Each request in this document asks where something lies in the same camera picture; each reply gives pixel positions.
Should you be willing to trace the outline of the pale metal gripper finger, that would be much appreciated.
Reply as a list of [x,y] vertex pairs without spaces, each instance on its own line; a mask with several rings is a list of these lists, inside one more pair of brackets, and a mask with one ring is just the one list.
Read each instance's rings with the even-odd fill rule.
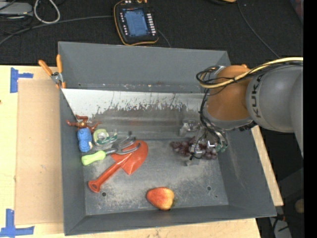
[[197,131],[200,129],[200,122],[195,119],[185,119],[182,121],[182,126],[179,130],[180,136],[185,136],[186,133]]
[[193,145],[190,147],[189,159],[185,161],[186,166],[194,166],[200,163],[201,150],[197,146]]

